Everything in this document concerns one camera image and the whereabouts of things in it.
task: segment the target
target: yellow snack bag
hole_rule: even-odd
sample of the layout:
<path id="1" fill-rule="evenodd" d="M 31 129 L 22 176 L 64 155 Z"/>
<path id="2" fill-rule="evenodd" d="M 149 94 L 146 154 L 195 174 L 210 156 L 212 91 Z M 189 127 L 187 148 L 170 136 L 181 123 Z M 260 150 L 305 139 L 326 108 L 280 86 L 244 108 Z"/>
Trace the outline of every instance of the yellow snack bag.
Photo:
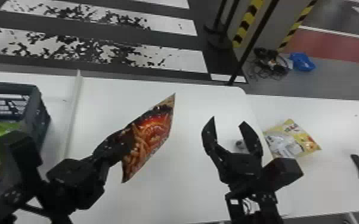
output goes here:
<path id="1" fill-rule="evenodd" d="M 296 158 L 321 150 L 313 138 L 292 119 L 264 132 L 265 139 L 275 158 Z"/>

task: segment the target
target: yellow and black striped pole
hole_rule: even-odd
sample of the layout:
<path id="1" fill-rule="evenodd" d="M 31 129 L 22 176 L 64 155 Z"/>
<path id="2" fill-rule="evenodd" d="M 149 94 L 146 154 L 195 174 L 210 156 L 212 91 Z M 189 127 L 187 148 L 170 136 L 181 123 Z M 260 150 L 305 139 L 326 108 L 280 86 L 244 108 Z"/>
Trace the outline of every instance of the yellow and black striped pole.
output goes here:
<path id="1" fill-rule="evenodd" d="M 309 5 L 302 11 L 296 23 L 293 24 L 291 30 L 287 34 L 287 36 L 282 41 L 281 45 L 277 49 L 278 52 L 284 51 L 285 47 L 287 46 L 288 42 L 292 39 L 292 36 L 295 34 L 296 30 L 302 25 L 302 22 L 305 20 L 306 16 L 312 11 L 314 5 L 316 4 L 317 0 L 313 0 L 309 3 Z"/>
<path id="2" fill-rule="evenodd" d="M 243 16 L 241 25 L 238 28 L 237 34 L 233 39 L 233 47 L 238 48 L 241 46 L 243 39 L 247 35 L 247 30 L 255 21 L 256 15 L 263 5 L 264 0 L 252 0 L 250 6 L 247 8 L 245 15 Z"/>

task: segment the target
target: chip bag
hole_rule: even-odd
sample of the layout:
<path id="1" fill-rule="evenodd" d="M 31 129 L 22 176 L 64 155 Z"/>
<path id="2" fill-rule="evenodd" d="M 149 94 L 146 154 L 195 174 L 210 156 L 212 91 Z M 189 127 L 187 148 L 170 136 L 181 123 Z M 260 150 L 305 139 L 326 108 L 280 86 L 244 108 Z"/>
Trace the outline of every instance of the chip bag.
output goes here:
<path id="1" fill-rule="evenodd" d="M 122 183 L 130 180 L 168 139 L 174 114 L 175 94 L 146 111 L 121 131 L 134 147 L 122 160 Z"/>
<path id="2" fill-rule="evenodd" d="M 292 119 L 264 132 L 274 158 L 297 158 L 321 150 L 312 137 Z"/>

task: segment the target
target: blue object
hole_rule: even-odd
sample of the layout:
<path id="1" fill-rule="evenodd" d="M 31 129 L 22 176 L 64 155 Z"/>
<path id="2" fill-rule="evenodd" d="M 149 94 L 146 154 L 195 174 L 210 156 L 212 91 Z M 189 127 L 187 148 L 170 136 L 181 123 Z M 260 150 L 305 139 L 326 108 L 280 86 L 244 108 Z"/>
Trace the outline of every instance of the blue object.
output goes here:
<path id="1" fill-rule="evenodd" d="M 293 67 L 300 71 L 311 71 L 316 68 L 305 53 L 291 53 L 289 59 L 293 61 Z"/>

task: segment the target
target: table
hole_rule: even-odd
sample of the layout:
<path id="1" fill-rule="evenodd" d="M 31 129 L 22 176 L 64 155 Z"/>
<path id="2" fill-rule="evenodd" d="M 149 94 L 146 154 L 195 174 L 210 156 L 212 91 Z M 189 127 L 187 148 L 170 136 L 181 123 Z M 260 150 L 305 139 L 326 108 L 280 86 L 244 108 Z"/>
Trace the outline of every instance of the table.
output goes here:
<path id="1" fill-rule="evenodd" d="M 271 160 L 252 110 L 242 101 L 245 93 L 239 88 L 84 78 L 75 94 L 74 79 L 0 73 L 0 81 L 38 85 L 53 118 L 53 125 L 58 126 L 60 122 L 69 124 L 65 113 L 68 111 L 70 115 L 72 107 L 68 104 L 78 99 L 75 119 L 70 124 L 72 137 L 67 144 L 67 156 L 71 158 L 90 155 L 107 135 L 124 127 L 173 92 L 177 93 L 171 137 L 164 146 L 128 183 L 120 183 L 121 167 L 113 167 L 106 193 L 92 209 L 72 214 L 75 224 L 106 223 L 107 220 L 114 220 L 115 223 L 228 220 L 224 201 L 228 188 L 219 181 L 216 168 L 206 155 L 201 140 L 202 127 L 212 116 L 216 116 L 218 139 L 223 147 L 236 150 L 234 144 L 242 138 L 238 125 L 245 120 L 259 133 L 265 151 L 264 163 Z M 41 167 L 42 173 L 65 154 L 61 153 L 66 146 L 61 139 L 69 133 L 62 134 L 58 130 L 66 128 L 49 130 L 42 151 L 46 164 Z M 50 148 L 49 144 L 60 151 L 46 150 Z M 277 194 L 282 215 L 289 214 L 292 209 L 286 192 L 284 189 Z M 46 219 L 22 211 L 17 214 L 17 223 L 48 223 Z"/>
<path id="2" fill-rule="evenodd" d="M 298 159 L 305 176 L 287 187 L 288 217 L 359 211 L 359 101 L 247 95 L 262 130 L 291 118 L 322 147 Z"/>

